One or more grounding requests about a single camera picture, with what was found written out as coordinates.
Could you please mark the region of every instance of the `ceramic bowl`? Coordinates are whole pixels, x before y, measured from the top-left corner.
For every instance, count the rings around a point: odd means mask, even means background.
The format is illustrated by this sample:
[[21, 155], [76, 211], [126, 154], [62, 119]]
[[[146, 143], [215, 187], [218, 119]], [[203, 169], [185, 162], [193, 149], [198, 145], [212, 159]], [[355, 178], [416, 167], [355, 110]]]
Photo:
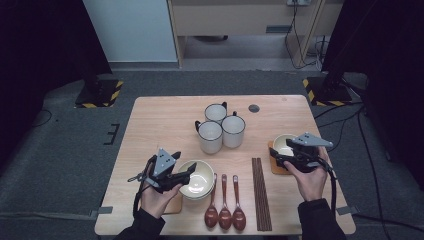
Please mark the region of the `ceramic bowl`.
[[187, 169], [197, 163], [196, 170], [190, 175], [190, 183], [180, 188], [181, 194], [191, 200], [198, 200], [206, 197], [213, 188], [213, 169], [204, 161], [192, 160], [184, 163], [178, 172], [187, 171]]
[[293, 139], [297, 136], [293, 134], [283, 134], [274, 139], [273, 147], [279, 154], [286, 156], [293, 156], [293, 150], [291, 147], [287, 146], [287, 139]]

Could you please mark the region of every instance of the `power strip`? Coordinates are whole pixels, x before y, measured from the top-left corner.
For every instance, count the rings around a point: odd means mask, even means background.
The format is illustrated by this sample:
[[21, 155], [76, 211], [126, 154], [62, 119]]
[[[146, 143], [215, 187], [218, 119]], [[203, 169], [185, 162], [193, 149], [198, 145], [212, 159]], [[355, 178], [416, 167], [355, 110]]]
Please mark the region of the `power strip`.
[[287, 0], [288, 6], [294, 6], [295, 3], [298, 6], [309, 6], [311, 5], [312, 0]]

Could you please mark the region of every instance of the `person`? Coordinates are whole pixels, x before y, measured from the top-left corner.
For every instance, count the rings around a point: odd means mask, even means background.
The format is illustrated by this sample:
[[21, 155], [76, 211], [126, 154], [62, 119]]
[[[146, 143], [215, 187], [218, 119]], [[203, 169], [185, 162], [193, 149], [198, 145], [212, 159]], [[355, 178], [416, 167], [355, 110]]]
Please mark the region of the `person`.
[[[323, 147], [319, 148], [319, 155], [328, 161], [328, 155]], [[328, 206], [327, 200], [322, 198], [327, 172], [317, 167], [310, 173], [302, 173], [290, 162], [284, 162], [286, 168], [295, 177], [299, 192], [305, 200], [298, 207], [299, 219], [302, 226], [303, 240], [339, 240], [346, 239], [345, 234], [337, 224], [336, 218]], [[116, 236], [117, 240], [156, 239], [165, 225], [161, 217], [171, 199], [177, 195], [181, 184], [163, 194], [153, 188], [147, 188], [142, 193], [141, 208], [134, 218], [132, 226], [124, 229]]]
[[[329, 157], [324, 147], [319, 147], [319, 156], [328, 162]], [[302, 173], [290, 162], [284, 166], [293, 174], [297, 181], [300, 195], [305, 200], [298, 207], [303, 240], [339, 240], [346, 235], [337, 224], [326, 199], [322, 198], [327, 172], [323, 167], [317, 167], [310, 173]]]

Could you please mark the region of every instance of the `white wall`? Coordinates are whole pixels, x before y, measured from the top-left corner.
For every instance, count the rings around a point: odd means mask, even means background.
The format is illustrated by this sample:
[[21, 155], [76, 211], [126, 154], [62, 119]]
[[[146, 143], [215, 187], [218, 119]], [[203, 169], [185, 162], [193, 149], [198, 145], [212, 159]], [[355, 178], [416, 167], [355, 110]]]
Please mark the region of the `white wall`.
[[177, 62], [166, 0], [83, 0], [109, 62]]

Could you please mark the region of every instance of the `hazard stripe tape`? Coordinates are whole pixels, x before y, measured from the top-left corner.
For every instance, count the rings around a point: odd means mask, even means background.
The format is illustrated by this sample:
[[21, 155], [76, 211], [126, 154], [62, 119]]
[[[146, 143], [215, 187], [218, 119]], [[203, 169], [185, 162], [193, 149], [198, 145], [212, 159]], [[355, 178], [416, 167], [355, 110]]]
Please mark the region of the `hazard stripe tape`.
[[308, 79], [303, 79], [303, 86], [305, 87], [306, 93], [308, 94], [309, 101], [313, 106], [342, 106], [349, 105], [350, 101], [318, 101], [315, 99], [315, 94], [312, 91]]
[[118, 95], [121, 91], [122, 85], [124, 84], [124, 81], [118, 81], [118, 83], [116, 84], [115, 90], [112, 94], [112, 96], [110, 97], [110, 101], [109, 102], [105, 102], [105, 103], [100, 103], [100, 104], [95, 104], [95, 103], [83, 103], [81, 105], [75, 105], [76, 108], [97, 108], [97, 107], [112, 107], [113, 104], [115, 103], [116, 99], [118, 98]]

